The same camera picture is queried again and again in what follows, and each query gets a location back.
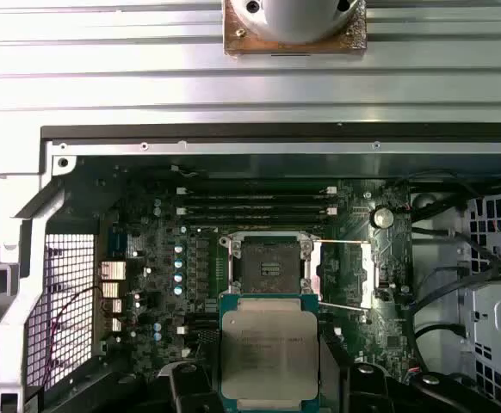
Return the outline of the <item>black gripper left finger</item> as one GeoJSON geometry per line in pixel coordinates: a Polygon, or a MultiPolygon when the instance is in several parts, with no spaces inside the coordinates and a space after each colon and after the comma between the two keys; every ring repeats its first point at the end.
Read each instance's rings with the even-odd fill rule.
{"type": "Polygon", "coordinates": [[[147,382],[106,373],[49,403],[49,412],[219,412],[220,395],[195,363],[170,363],[147,382]]]}

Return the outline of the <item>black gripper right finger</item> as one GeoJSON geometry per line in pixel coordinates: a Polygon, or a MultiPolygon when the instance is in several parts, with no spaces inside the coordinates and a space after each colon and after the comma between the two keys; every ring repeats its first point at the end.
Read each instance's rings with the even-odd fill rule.
{"type": "Polygon", "coordinates": [[[333,412],[501,412],[501,406],[442,373],[418,373],[407,384],[355,362],[334,326],[319,324],[319,394],[333,412]]]}

